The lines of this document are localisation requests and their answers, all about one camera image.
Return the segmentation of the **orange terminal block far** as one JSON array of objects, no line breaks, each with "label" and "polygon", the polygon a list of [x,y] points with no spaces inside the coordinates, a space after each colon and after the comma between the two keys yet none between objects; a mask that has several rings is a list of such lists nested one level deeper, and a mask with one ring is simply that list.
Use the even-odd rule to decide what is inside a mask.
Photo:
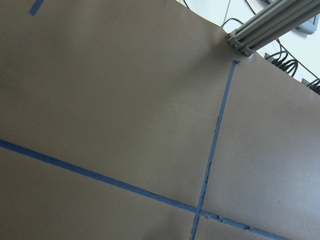
[{"label": "orange terminal block far", "polygon": [[302,78],[301,83],[305,85],[307,88],[311,89],[313,92],[320,95],[320,79],[317,78],[312,82],[308,82],[306,79]]}]

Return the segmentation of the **aluminium frame post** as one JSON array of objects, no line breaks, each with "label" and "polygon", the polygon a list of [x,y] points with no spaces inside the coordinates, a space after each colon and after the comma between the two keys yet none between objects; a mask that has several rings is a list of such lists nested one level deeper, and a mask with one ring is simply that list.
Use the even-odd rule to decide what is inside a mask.
[{"label": "aluminium frame post", "polygon": [[319,13],[319,0],[275,0],[233,30],[228,44],[249,57]]}]

